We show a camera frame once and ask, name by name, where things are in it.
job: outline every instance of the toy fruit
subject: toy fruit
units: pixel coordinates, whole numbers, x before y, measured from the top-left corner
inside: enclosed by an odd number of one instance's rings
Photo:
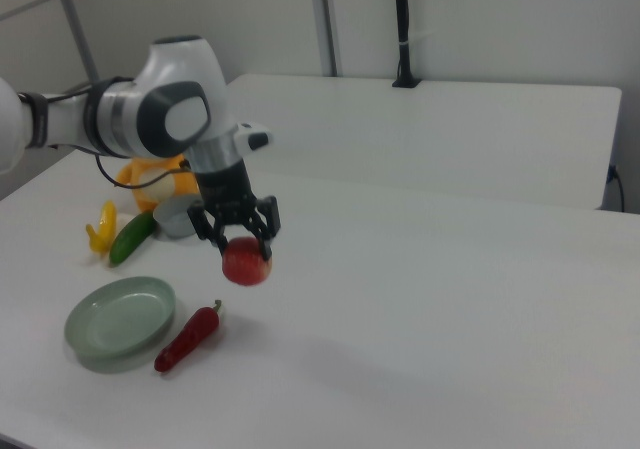
[[[93,252],[105,254],[109,251],[116,236],[116,215],[116,206],[112,201],[107,201],[102,206],[98,231],[96,232],[90,224],[85,226],[89,234],[89,247]]]
[[[255,237],[237,237],[229,241],[222,255],[222,273],[241,286],[255,286],[271,273],[273,258],[265,261]]]

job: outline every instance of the table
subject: table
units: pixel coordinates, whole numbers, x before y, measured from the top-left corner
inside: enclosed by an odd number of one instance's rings
[[[247,159],[283,222],[254,288],[195,237],[149,240],[115,269],[91,256],[83,228],[104,200],[135,205],[84,154],[0,201],[0,434],[42,449],[640,440],[636,216],[260,169],[275,147]],[[63,340],[77,302],[135,275],[176,290],[163,342],[227,306],[224,331],[168,377],[151,353],[88,370]]]
[[[537,204],[602,204],[620,90],[245,75],[231,107],[274,131],[278,174]]]

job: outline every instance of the chili pepper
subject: chili pepper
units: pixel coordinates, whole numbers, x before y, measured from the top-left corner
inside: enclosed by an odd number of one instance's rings
[[[117,266],[131,255],[144,240],[153,234],[156,221],[151,211],[138,214],[124,226],[111,245],[109,260]]]
[[[93,229],[91,224],[87,224],[85,229],[89,234],[89,247],[91,250],[100,254],[106,253],[116,235],[116,206],[113,202],[107,201],[102,206],[98,232]]]
[[[167,372],[198,344],[213,333],[220,325],[222,301],[217,300],[214,307],[201,307],[187,321],[180,334],[160,351],[153,365],[158,372]]]

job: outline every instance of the red apple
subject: red apple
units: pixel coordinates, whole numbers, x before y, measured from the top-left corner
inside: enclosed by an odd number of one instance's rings
[[[265,261],[262,258],[255,237],[237,237],[229,241],[224,250],[222,273],[241,286],[255,286],[269,277],[272,259]]]

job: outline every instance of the white wall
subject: white wall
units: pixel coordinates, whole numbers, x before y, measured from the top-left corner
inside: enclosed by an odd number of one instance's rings
[[[135,76],[149,44],[198,34],[227,81],[247,72],[328,73],[315,0],[74,0],[101,77]]]
[[[420,77],[621,88],[613,156],[627,209],[640,212],[640,0],[409,2]],[[342,74],[395,77],[395,0],[333,0],[333,10]],[[616,188],[607,192],[617,207]]]
[[[17,91],[62,92],[86,81],[59,0],[0,0],[0,77]],[[0,176],[0,199],[68,151],[27,151]]]

